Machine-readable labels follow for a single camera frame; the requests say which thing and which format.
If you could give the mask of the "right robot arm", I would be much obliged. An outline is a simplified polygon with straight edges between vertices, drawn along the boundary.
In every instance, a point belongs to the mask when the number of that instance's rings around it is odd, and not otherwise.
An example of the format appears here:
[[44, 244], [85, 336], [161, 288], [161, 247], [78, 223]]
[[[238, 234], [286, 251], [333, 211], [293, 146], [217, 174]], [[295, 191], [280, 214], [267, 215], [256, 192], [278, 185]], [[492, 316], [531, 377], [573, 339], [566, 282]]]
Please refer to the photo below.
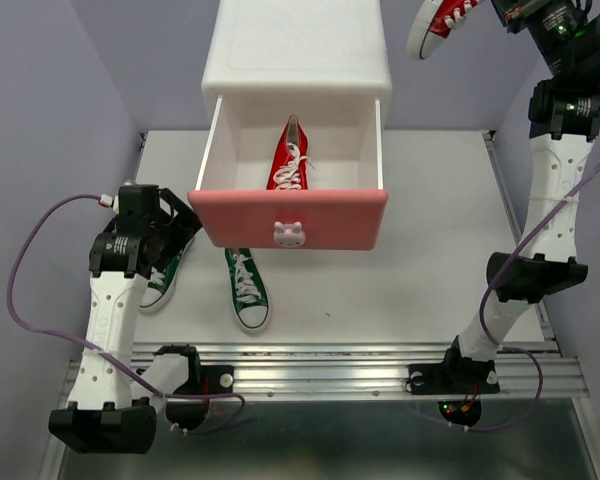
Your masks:
[[487, 381], [499, 346], [519, 317], [544, 297], [583, 283], [575, 226], [579, 191], [600, 131], [600, 13], [588, 1], [496, 1], [511, 33], [529, 31], [551, 76], [529, 102], [532, 181], [526, 224], [511, 253], [489, 258], [487, 290], [472, 323], [440, 366], [452, 390]]

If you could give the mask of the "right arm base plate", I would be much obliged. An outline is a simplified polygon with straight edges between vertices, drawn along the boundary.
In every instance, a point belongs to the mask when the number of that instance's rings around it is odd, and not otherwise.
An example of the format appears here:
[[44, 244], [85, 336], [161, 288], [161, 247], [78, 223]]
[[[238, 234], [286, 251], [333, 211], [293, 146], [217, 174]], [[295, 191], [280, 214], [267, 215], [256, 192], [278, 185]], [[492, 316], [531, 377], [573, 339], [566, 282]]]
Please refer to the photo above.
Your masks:
[[450, 365], [416, 363], [408, 366], [408, 379], [414, 395], [498, 394], [500, 385], [493, 362]]

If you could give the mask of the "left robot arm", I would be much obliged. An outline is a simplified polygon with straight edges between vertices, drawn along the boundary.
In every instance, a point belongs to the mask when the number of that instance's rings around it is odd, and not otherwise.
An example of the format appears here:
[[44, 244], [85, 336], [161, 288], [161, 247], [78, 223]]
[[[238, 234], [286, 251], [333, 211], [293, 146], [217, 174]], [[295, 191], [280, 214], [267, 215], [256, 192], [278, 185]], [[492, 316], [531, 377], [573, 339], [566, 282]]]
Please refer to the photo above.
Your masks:
[[130, 367], [140, 303], [151, 273], [167, 267], [202, 225], [171, 190], [124, 185], [114, 219], [89, 253], [91, 305], [80, 370], [50, 433], [78, 453], [144, 454], [157, 410], [134, 393]]

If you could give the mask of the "pink front drawer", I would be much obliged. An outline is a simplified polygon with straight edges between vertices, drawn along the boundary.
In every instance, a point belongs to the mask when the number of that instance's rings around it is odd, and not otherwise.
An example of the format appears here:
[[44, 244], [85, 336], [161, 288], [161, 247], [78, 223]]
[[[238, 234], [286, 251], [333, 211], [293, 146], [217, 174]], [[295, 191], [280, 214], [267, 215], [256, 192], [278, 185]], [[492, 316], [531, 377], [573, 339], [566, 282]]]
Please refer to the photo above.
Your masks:
[[[309, 141], [308, 189], [267, 190], [278, 140], [295, 114]], [[371, 250], [389, 198], [378, 101], [265, 102], [222, 96], [188, 200], [218, 247], [283, 248], [274, 223], [301, 222], [300, 249]]]

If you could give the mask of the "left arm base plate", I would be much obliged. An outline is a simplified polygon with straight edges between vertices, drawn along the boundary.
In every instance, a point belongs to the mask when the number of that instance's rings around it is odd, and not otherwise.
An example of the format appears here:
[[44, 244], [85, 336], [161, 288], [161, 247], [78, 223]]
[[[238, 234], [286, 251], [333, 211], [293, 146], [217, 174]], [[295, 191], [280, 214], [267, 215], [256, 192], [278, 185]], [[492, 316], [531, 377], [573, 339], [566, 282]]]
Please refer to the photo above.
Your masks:
[[187, 380], [174, 393], [177, 395], [204, 395], [232, 393], [234, 367], [232, 365], [202, 365], [198, 380]]

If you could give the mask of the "red sneaker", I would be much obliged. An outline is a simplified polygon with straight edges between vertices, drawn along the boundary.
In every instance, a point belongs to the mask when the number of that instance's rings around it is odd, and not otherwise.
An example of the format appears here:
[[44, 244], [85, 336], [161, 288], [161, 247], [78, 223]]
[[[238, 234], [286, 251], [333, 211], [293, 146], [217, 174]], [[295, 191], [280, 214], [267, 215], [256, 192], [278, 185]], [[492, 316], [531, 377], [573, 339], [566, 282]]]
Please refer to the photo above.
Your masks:
[[482, 0], [426, 0], [422, 3], [410, 28], [407, 52], [415, 60], [425, 60], [446, 40], [452, 31], [462, 27], [469, 13]]
[[307, 190], [307, 166], [309, 141], [296, 115], [291, 115], [277, 143], [267, 190], [296, 191]]

